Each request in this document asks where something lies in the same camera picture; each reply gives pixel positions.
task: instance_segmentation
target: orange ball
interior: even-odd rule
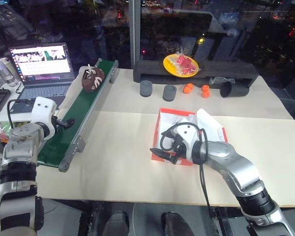
[[[209,85],[203,85],[201,87],[201,90],[204,92],[204,91],[208,91],[210,89],[210,86]]]
[[[204,91],[204,92],[201,94],[201,96],[204,97],[204,98],[210,97],[210,95],[211,95],[211,93],[210,93],[209,90],[206,90],[206,91]]]
[[[185,87],[183,87],[182,91],[183,91],[183,93],[188,94],[188,93],[191,93],[192,89],[193,89],[193,84],[188,83],[185,85]]]

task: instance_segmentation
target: desk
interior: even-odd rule
[[[9,97],[9,100],[11,99],[17,99],[19,94],[17,94],[15,91],[18,86],[10,87],[7,84],[4,84],[1,88],[8,89],[11,91],[11,95]],[[21,84],[19,91],[22,91],[24,88],[23,84]],[[20,114],[11,114],[12,121],[27,121],[30,120],[30,113],[20,113]],[[6,112],[6,104],[4,105],[3,109],[0,112],[0,122],[8,121],[8,114]]]
[[[215,117],[229,142],[259,169],[272,198],[295,206],[295,120]],[[100,112],[68,172],[38,167],[46,198],[205,205],[199,166],[151,161],[156,114]],[[285,131],[292,130],[287,138]],[[238,206],[222,177],[205,166],[210,203]]]
[[[74,86],[78,80],[74,82],[59,114],[80,89]],[[178,86],[175,100],[165,102],[164,85],[153,85],[152,96],[143,98],[132,70],[125,69],[120,69],[116,82],[108,86],[108,97],[83,134],[87,141],[84,152],[76,154],[68,172],[37,168],[39,196],[205,205],[198,166],[152,161],[149,151],[160,107],[204,108],[226,128],[237,152],[257,166],[271,197],[281,206],[295,207],[295,120],[262,77],[242,98],[221,98],[219,91],[212,89],[211,97],[204,99],[199,89],[186,95]],[[213,205],[238,206],[218,173],[205,167],[205,175]]]

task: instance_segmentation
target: laptop screen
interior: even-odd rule
[[[65,43],[9,48],[24,85],[75,79]]]

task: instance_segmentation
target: black cup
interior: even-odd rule
[[[242,84],[224,82],[220,88],[222,97],[244,97],[248,94],[249,88]]]

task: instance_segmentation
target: glass window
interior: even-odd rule
[[[9,47],[67,43],[75,73],[98,58],[130,68],[128,1],[0,0],[0,57]]]
[[[284,88],[295,78],[295,0],[141,0],[140,59],[175,52],[252,63]]]

